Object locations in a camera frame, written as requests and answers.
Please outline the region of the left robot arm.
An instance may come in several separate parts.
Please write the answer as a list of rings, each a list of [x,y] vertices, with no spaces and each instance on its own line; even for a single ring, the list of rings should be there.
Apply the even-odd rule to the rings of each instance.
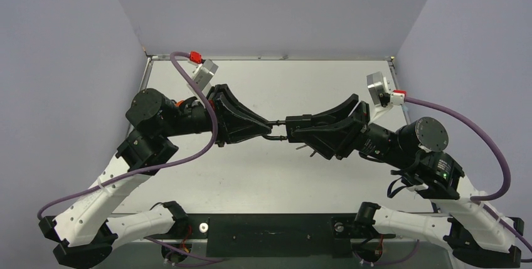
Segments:
[[[112,216],[133,190],[177,153],[172,137],[216,129],[215,144],[222,146],[272,131],[267,119],[241,104],[227,85],[212,87],[206,104],[197,97],[177,102],[147,88],[134,97],[126,117],[133,130],[92,184],[92,192],[64,212],[40,219],[40,229],[56,242],[53,253],[63,266],[93,268],[122,245],[153,235],[179,238],[189,231],[188,215],[176,201],[130,216]]]

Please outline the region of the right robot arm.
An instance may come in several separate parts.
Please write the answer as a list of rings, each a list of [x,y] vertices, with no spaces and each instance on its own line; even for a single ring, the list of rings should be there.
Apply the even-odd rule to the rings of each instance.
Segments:
[[[523,222],[497,214],[474,188],[462,166],[445,152],[448,134],[437,120],[424,117],[396,131],[370,120],[370,106],[352,95],[341,105],[315,115],[286,119],[289,142],[303,143],[326,159],[352,152],[391,166],[402,189],[436,204],[443,216],[396,211],[363,202],[354,218],[363,235],[401,235],[450,251],[479,268],[517,268],[522,264],[516,238]]]

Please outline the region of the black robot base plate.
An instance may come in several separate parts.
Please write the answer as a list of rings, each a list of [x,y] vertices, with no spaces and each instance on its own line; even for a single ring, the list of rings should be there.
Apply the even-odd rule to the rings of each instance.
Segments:
[[[357,226],[354,213],[189,214],[175,233],[154,235],[179,243],[206,242],[206,255],[218,258],[349,257],[362,242],[378,241],[375,230]]]

